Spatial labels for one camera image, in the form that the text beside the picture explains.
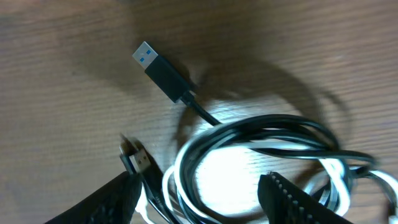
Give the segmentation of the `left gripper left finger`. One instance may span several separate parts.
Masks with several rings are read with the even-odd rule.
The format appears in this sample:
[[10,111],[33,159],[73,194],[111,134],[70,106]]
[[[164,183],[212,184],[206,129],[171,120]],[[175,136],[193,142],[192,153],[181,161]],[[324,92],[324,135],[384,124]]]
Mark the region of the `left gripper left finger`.
[[46,224],[129,224],[141,189],[140,175],[125,171]]

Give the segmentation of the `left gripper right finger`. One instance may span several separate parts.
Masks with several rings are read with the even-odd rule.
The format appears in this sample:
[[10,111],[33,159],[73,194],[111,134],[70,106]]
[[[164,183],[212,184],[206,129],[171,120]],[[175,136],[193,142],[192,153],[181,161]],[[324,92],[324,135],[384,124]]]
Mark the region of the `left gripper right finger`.
[[260,176],[257,197],[270,224],[351,224],[277,172]]

